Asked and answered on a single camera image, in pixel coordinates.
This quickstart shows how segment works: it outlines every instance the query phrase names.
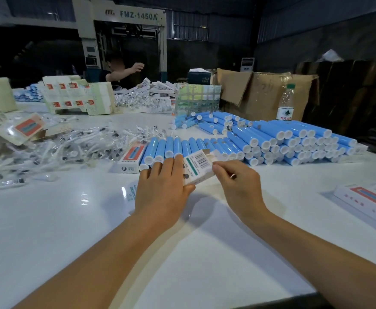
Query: table surface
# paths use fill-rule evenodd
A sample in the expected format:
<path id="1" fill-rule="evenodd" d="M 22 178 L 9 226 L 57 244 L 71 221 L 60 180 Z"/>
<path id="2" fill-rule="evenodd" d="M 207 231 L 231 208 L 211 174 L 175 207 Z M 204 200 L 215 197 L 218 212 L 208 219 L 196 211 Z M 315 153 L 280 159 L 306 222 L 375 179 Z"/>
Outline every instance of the table surface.
<path id="1" fill-rule="evenodd" d="M 170 115 L 80 116 L 77 126 L 157 125 Z M 197 126 L 182 139 L 209 138 Z M 323 193 L 376 181 L 376 155 L 358 164 L 261 165 L 264 200 L 298 227 L 376 263 L 376 226 Z M 9 308 L 75 260 L 128 215 L 122 189 L 137 174 L 112 163 L 58 172 L 55 182 L 0 191 L 0 308 Z M 144 253 L 118 291 L 117 308 L 232 308 L 314 292 L 279 254 L 227 207 L 216 177 L 197 186 L 177 225 Z"/>

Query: forearm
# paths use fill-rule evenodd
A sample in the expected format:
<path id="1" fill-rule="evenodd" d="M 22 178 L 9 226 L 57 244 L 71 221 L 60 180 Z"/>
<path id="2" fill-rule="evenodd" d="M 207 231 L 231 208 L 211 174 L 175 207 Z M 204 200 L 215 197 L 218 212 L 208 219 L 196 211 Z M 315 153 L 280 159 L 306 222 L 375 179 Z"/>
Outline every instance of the forearm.
<path id="1" fill-rule="evenodd" d="M 111 74 L 108 74 L 109 81 L 119 81 L 123 78 L 128 77 L 131 74 L 131 69 L 126 68 L 124 71 L 121 72 L 112 72 Z"/>
<path id="2" fill-rule="evenodd" d="M 108 308 L 139 257 L 160 233 L 132 215 L 15 308 Z"/>
<path id="3" fill-rule="evenodd" d="M 376 308 L 376 265 L 269 214 L 248 227 L 285 257 L 335 308 Z"/>

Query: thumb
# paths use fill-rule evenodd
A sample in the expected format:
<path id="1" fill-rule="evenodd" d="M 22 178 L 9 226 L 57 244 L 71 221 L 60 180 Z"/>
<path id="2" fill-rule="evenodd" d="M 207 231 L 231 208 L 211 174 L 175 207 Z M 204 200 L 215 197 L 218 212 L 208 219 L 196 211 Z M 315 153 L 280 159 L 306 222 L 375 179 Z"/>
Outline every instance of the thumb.
<path id="1" fill-rule="evenodd" d="M 195 185 L 193 184 L 190 184 L 190 185 L 186 185 L 184 188 L 183 188 L 183 191 L 182 191 L 182 196 L 185 200 L 185 202 L 188 200 L 188 196 L 195 191 Z"/>
<path id="2" fill-rule="evenodd" d="M 221 182 L 222 186 L 225 186 L 231 180 L 230 176 L 227 174 L 225 169 L 222 168 L 220 165 L 212 165 L 212 170 L 218 178 L 219 182 Z"/>

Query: hand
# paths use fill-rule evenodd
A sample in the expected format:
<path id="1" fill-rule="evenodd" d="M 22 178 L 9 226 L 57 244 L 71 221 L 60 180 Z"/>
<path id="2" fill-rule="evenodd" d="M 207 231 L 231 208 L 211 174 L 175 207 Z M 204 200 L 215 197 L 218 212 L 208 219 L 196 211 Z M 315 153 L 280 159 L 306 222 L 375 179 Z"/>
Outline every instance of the hand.
<path id="1" fill-rule="evenodd" d="M 135 63 L 131 68 L 129 68 L 131 73 L 141 72 L 141 70 L 145 67 L 143 63 Z"/>
<path id="2" fill-rule="evenodd" d="M 216 161 L 212 170 L 221 182 L 228 205 L 242 222 L 264 220 L 270 215 L 264 204 L 258 172 L 239 160 Z"/>
<path id="3" fill-rule="evenodd" d="M 162 232 L 171 228 L 181 216 L 194 185 L 184 184 L 183 157 L 156 162 L 151 170 L 139 175 L 135 198 L 135 215 L 152 222 Z"/>

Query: barcode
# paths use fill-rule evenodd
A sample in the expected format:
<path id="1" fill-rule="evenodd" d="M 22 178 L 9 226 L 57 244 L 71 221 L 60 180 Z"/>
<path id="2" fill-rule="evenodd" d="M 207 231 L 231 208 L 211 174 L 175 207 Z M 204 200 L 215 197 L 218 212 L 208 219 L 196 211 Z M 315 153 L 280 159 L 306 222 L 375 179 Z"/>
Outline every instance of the barcode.
<path id="1" fill-rule="evenodd" d="M 201 169 L 205 169 L 206 167 L 209 167 L 210 164 L 206 157 L 203 154 L 198 154 L 195 156 L 196 162 L 201 167 Z"/>

